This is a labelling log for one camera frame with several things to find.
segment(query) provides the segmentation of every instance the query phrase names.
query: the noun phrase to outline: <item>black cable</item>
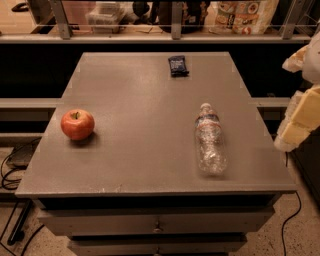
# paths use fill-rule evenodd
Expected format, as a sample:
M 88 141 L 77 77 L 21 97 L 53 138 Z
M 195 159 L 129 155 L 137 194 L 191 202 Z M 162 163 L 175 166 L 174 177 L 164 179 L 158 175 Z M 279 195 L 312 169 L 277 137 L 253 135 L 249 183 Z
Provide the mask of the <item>black cable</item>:
M 19 3 L 11 8 L 13 12 L 27 12 L 29 11 L 27 3 Z
M 14 168 L 10 171 L 8 171 L 2 178 L 1 180 L 1 186 L 0 188 L 4 188 L 6 190 L 15 190 L 18 188 L 19 186 L 19 183 L 21 181 L 21 178 L 19 179 L 9 179 L 8 177 L 14 173 L 14 172 L 18 172 L 18 171 L 22 171 L 22 169 L 20 168 Z
M 298 200 L 299 200 L 299 209 L 298 209 L 294 214 L 292 214 L 289 218 L 287 218 L 287 219 L 283 222 L 282 228 L 281 228 L 281 238 L 282 238 L 284 256 L 287 255 L 286 244 L 285 244 L 285 241 L 284 241 L 284 226 L 286 225 L 286 223 L 287 223 L 289 220 L 291 220 L 293 217 L 295 217 L 295 216 L 300 212 L 301 207 L 302 207 L 301 199 L 300 199 L 300 196 L 299 196 L 298 192 L 296 192 L 296 195 L 297 195 Z
M 286 152 L 286 167 L 288 167 L 288 158 L 289 158 L 289 153 Z
M 15 189 L 18 188 L 18 185 L 19 185 L 21 179 L 9 179 L 8 176 L 11 175 L 11 174 L 14 173 L 14 172 L 17 172 L 17 171 L 20 171 L 20 170 L 24 170 L 24 169 L 21 169 L 21 168 L 18 168 L 18 167 L 17 167 L 17 168 L 14 168 L 14 169 L 10 170 L 10 171 L 7 172 L 6 174 L 3 174 L 3 165 L 4 165 L 4 163 L 6 162 L 6 160 L 7 160 L 8 158 L 10 158 L 11 156 L 13 156 L 13 155 L 14 155 L 15 153 L 17 153 L 19 150 L 23 149 L 24 147 L 26 147 L 26 146 L 28 146 L 28 145 L 30 145 L 30 144 L 32 145 L 35 141 L 40 140 L 40 139 L 41 139 L 41 137 L 36 138 L 36 139 L 34 139 L 34 140 L 32 140 L 32 141 L 30 141 L 30 142 L 22 145 L 21 147 L 19 147 L 19 148 L 17 148 L 17 149 L 14 149 L 9 155 L 7 155 L 7 156 L 3 159 L 2 163 L 1 163 L 1 166 L 0 166 L 0 174 L 1 174 L 1 177 L 2 177 L 0 188 L 4 188 L 4 189 L 6 189 L 6 190 L 15 190 Z
M 7 231 L 7 228 L 8 228 L 9 223 L 10 223 L 12 217 L 13 217 L 14 212 L 15 212 L 16 209 L 17 209 L 17 206 L 18 206 L 18 202 L 15 203 L 15 205 L 14 205 L 14 207 L 13 207 L 13 209 L 12 209 L 12 212 L 11 212 L 11 214 L 10 214 L 10 216 L 9 216 L 9 219 L 8 219 L 6 225 L 5 225 L 5 227 L 4 227 L 4 229 L 3 229 L 2 233 L 1 233 L 1 236 L 0 236 L 0 245 L 1 245 L 7 252 L 9 252 L 9 253 L 10 253 L 11 255 L 13 255 L 13 256 L 16 256 L 16 255 L 15 255 L 12 251 L 10 251 L 1 241 L 2 241 L 2 238 L 3 238 L 4 234 L 5 234 L 6 231 Z
M 1 245 L 7 252 L 9 252 L 12 256 L 17 256 L 17 255 L 14 254 L 12 251 L 10 251 L 7 247 L 5 247 L 3 243 L 0 242 L 0 245 Z
M 32 239 L 36 236 L 36 234 L 39 233 L 39 231 L 44 227 L 44 225 L 41 225 L 40 227 L 38 227 L 38 229 L 32 234 L 32 236 L 29 238 L 28 242 L 25 244 L 25 246 L 23 247 L 22 253 L 20 256 L 24 256 L 26 250 L 28 249 L 28 246 L 30 244 L 30 242 L 32 241 Z

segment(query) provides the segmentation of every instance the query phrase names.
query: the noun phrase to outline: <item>dark package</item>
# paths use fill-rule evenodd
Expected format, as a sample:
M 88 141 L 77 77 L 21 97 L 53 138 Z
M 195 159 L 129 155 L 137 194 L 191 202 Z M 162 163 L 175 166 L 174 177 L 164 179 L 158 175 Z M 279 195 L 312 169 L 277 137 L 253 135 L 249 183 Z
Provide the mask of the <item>dark package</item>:
M 185 56 L 172 56 L 169 59 L 171 76 L 188 76 L 189 71 L 186 68 Z

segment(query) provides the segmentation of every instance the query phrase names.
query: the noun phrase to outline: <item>bottle cap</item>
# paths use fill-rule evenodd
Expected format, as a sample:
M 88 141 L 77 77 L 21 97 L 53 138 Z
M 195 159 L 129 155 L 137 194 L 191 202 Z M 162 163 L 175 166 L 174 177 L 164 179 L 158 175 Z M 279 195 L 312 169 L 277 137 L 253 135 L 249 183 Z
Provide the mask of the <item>bottle cap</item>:
M 200 107 L 200 109 L 203 109 L 203 108 L 212 108 L 211 105 L 209 103 L 203 103 Z

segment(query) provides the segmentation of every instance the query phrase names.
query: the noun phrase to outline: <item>speckled floor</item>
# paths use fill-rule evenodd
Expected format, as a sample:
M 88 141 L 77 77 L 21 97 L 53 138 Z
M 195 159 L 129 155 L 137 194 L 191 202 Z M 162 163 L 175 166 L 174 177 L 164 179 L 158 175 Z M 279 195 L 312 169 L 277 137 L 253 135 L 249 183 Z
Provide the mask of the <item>speckled floor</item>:
M 288 171 L 298 185 L 298 193 L 301 198 L 302 208 L 300 213 L 287 222 L 284 229 L 284 239 L 287 256 L 313 256 L 320 255 L 320 210 L 315 204 L 312 195 L 306 187 L 294 161 L 289 157 Z M 14 207 L 13 203 L 0 203 L 0 232 L 4 230 L 6 222 Z M 32 233 L 41 225 L 36 218 L 37 208 L 33 208 L 24 225 L 25 238 L 16 242 L 13 246 L 6 244 L 10 230 L 21 211 L 18 205 L 15 214 L 8 226 L 7 232 L 1 242 L 13 252 L 13 254 L 0 247 L 1 256 L 16 255 L 21 252 Z M 299 201 L 296 194 L 283 195 L 275 204 L 275 214 L 269 221 L 255 233 L 248 233 L 248 242 L 237 252 L 229 256 L 281 256 L 284 255 L 284 247 L 281 238 L 283 222 L 297 211 Z M 75 256 L 67 249 L 68 238 L 56 237 L 47 228 L 43 228 L 29 244 L 25 256 Z

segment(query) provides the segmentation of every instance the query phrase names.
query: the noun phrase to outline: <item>apple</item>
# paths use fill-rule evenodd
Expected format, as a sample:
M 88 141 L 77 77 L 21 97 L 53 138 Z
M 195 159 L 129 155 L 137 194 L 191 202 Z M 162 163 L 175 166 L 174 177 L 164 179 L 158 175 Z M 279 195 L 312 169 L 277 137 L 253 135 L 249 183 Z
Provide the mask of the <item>apple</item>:
M 83 109 L 67 111 L 60 122 L 63 133 L 71 140 L 87 138 L 93 132 L 94 125 L 94 118 L 91 113 Z

